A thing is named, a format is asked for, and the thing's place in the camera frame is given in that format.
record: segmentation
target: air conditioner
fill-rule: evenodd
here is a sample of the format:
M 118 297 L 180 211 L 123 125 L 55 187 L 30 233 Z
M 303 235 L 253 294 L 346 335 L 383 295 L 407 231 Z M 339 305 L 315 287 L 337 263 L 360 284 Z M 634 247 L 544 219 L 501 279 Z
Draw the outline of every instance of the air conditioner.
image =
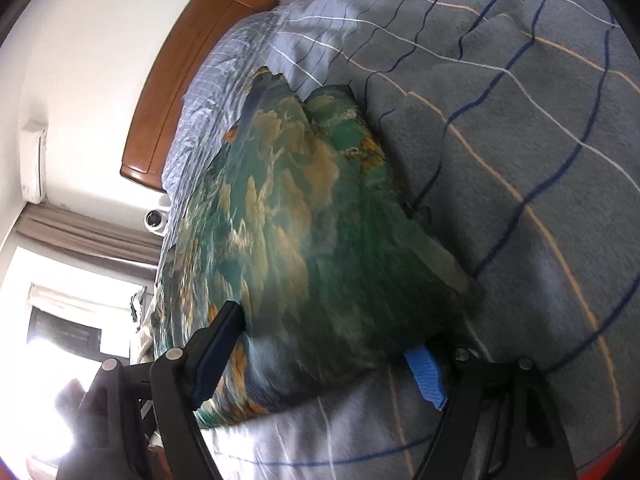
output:
M 31 121 L 18 134 L 20 153 L 20 183 L 22 198 L 39 204 L 46 195 L 45 153 L 47 148 L 47 126 Z

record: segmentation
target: metal screw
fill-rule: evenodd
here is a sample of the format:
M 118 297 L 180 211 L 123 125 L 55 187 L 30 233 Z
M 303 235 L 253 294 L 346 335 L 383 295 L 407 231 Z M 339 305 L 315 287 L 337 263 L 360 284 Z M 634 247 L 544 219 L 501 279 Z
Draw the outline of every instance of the metal screw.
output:
M 118 362 L 116 359 L 107 359 L 102 363 L 102 369 L 105 372 L 111 372 L 111 370 L 115 370 L 116 366 L 118 366 Z
M 533 368 L 533 361 L 528 357 L 521 357 L 518 359 L 518 366 L 523 370 L 531 370 Z
M 167 350 L 166 354 L 164 355 L 167 359 L 169 359 L 169 361 L 177 361 L 182 357 L 183 353 L 184 352 L 182 352 L 182 348 L 171 348 L 170 350 Z
M 456 352 L 454 354 L 456 361 L 464 362 L 469 360 L 469 352 L 464 348 L 456 348 Z

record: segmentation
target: bedding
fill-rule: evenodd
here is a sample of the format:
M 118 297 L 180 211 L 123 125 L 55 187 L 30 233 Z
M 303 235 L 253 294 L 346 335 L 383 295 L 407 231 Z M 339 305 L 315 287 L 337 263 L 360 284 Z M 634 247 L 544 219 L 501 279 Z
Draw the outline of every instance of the bedding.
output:
M 351 89 L 302 103 L 262 68 L 159 274 L 155 354 L 186 345 L 228 300 L 242 305 L 246 332 L 197 412 L 205 428 L 230 425 L 450 332 L 472 292 L 405 215 Z
M 267 25 L 255 51 L 243 47 L 254 64 L 243 73 L 265 64 L 302 100 L 350 86 L 407 202 L 478 280 L 482 300 L 465 319 L 476 348 L 536 360 L 581 475 L 615 453 L 640 410 L 640 62 L 609 9 L 298 0 L 255 19 Z M 243 27 L 230 37 L 253 34 Z M 192 88 L 233 79 L 219 78 L 219 55 Z M 209 101 L 197 128 L 187 95 L 178 134 L 193 149 L 172 147 L 184 167 L 165 253 L 238 120 L 246 76 L 233 81 L 237 91 L 219 94 L 224 107 Z M 410 478 L 438 420 L 400 361 L 290 412 L 216 430 L 210 444 L 225 478 Z

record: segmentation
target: orange object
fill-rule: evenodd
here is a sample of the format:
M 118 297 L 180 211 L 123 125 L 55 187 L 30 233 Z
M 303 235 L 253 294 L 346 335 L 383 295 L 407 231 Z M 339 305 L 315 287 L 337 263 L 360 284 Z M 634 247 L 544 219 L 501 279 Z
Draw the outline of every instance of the orange object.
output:
M 4 461 L 0 458 L 0 480 L 17 480 L 15 475 L 9 470 Z
M 580 480 L 600 480 L 603 478 L 611 465 L 620 456 L 624 447 L 624 444 L 620 444 L 609 451 L 596 465 L 580 476 Z

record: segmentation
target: black clamp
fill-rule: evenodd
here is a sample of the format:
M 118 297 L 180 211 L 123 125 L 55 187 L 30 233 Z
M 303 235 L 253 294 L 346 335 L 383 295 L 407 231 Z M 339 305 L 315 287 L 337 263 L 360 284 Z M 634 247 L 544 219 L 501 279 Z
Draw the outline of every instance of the black clamp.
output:
M 156 420 L 175 480 L 222 480 L 193 411 L 213 395 L 243 331 L 242 308 L 228 301 L 184 349 L 172 348 L 152 364 L 105 361 L 80 405 L 76 443 L 58 480 L 150 480 L 146 446 Z M 532 361 L 492 364 L 458 349 L 453 373 L 457 386 L 414 480 L 575 480 L 558 411 Z M 498 409 L 478 438 L 488 402 Z M 470 476 L 469 457 L 477 455 Z

